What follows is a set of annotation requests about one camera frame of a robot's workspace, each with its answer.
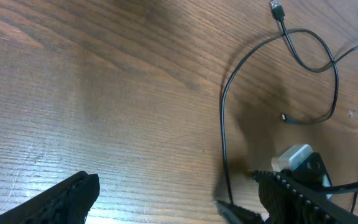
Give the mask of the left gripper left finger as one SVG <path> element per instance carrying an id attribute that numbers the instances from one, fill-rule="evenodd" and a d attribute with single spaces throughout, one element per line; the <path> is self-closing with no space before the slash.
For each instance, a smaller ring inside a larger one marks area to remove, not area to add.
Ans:
<path id="1" fill-rule="evenodd" d="M 0 215 L 0 223 L 84 224 L 99 197 L 98 174 L 77 172 Z"/>

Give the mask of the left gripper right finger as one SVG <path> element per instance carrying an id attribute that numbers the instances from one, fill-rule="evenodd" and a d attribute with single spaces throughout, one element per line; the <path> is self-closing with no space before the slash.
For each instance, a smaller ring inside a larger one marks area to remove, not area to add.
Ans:
<path id="1" fill-rule="evenodd" d="M 358 223 L 358 216 L 277 172 L 277 182 L 259 184 L 259 199 L 271 223 Z"/>

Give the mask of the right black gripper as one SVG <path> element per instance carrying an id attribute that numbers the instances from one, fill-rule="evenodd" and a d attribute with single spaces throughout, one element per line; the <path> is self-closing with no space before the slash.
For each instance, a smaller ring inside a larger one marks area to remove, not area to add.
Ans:
<path id="1" fill-rule="evenodd" d="M 292 179 L 311 189 L 319 189 L 321 187 L 332 187 L 332 182 L 324 165 L 322 157 L 319 153 L 313 152 L 305 159 L 295 170 L 284 170 L 288 172 Z M 277 182 L 277 173 L 267 170 L 248 170 L 247 173 L 257 183 Z M 261 214 L 255 213 L 248 209 L 216 200 L 220 216 L 229 224 L 263 224 Z"/>

